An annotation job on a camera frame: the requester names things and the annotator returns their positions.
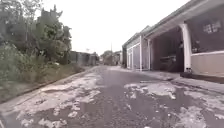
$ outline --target column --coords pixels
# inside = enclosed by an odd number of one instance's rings
[[[184,71],[187,72],[188,69],[191,69],[191,37],[186,23],[182,23],[179,26],[182,30],[184,43]]]
[[[147,42],[148,43],[148,52],[147,53],[148,53],[148,59],[149,59],[148,68],[149,68],[149,70],[151,70],[151,49],[150,49],[151,47],[150,47],[150,39],[148,39],[147,41],[148,41]]]
[[[131,68],[132,68],[132,70],[134,70],[134,47],[132,47],[131,50],[132,50],[132,54],[131,54],[132,67]]]
[[[142,36],[140,36],[140,71],[142,71]]]

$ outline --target sky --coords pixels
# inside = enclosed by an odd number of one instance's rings
[[[136,32],[153,26],[189,0],[44,0],[49,10],[56,4],[60,21],[72,28],[72,50],[119,51]]]

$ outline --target doorway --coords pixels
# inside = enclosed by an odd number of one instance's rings
[[[151,43],[153,70],[184,72],[184,44],[180,27],[155,37]]]

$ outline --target distant house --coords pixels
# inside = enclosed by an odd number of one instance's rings
[[[191,0],[123,45],[123,65],[224,77],[224,1]]]
[[[83,66],[96,65],[99,61],[99,57],[97,54],[89,54],[84,52],[70,52],[71,62],[77,63]]]
[[[114,52],[114,55],[113,55],[113,61],[114,61],[114,65],[120,65],[121,64],[121,51],[117,51],[117,52]]]

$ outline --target cracked asphalt road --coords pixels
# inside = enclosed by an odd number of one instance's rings
[[[0,105],[4,128],[223,128],[224,96],[97,67]]]

